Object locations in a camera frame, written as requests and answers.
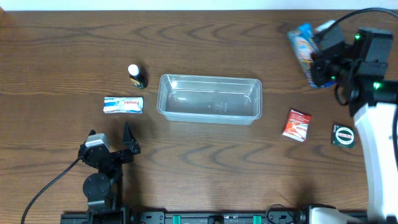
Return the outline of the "white blue Panadol box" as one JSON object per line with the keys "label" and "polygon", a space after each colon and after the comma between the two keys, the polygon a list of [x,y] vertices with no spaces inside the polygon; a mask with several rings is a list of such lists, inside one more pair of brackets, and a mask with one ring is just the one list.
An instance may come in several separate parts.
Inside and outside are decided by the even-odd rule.
{"label": "white blue Panadol box", "polygon": [[109,113],[137,113],[144,108],[143,97],[105,97],[103,112]]}

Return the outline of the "blue children patches box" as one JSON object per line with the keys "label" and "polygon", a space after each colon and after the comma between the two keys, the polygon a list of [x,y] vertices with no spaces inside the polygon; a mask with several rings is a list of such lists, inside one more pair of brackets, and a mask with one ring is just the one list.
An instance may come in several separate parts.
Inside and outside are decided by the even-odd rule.
{"label": "blue children patches box", "polygon": [[312,40],[314,31],[310,23],[304,23],[293,30],[288,31],[287,37],[294,51],[295,57],[312,88],[328,88],[334,81],[328,81],[321,86],[316,86],[312,80],[310,68],[313,63],[312,54],[317,53],[318,48]]}

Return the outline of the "red Panadol box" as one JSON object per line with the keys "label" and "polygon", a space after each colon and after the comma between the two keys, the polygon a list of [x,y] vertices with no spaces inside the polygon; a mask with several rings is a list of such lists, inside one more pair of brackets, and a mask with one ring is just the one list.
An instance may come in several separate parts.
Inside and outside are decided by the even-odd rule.
{"label": "red Panadol box", "polygon": [[308,125],[311,119],[312,115],[290,109],[282,135],[304,142],[307,138]]}

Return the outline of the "green round-label box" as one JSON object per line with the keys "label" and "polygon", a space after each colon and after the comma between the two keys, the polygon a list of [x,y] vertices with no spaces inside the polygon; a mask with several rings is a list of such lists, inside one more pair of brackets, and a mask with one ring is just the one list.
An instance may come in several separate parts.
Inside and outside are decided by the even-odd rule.
{"label": "green round-label box", "polygon": [[354,129],[349,126],[334,124],[331,132],[331,144],[348,149],[354,148]]}

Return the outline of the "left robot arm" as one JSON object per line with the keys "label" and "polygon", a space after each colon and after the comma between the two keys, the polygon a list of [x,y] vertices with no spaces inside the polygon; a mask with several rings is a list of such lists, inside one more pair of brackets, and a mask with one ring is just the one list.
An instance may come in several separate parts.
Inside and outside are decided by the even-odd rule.
{"label": "left robot arm", "polygon": [[122,203],[123,164],[134,160],[141,147],[134,138],[128,122],[124,124],[125,149],[110,152],[105,134],[91,130],[80,146],[78,158],[98,171],[86,178],[83,193],[87,198],[88,223],[129,223],[130,211]]}

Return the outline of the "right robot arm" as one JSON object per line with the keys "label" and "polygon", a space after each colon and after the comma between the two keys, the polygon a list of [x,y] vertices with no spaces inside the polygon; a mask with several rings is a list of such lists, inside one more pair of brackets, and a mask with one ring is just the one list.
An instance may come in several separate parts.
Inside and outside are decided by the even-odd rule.
{"label": "right robot arm", "polygon": [[368,223],[397,223],[397,81],[384,78],[392,32],[360,27],[349,44],[339,25],[331,21],[318,27],[312,40],[311,83],[335,84],[335,97],[348,106],[361,140]]}

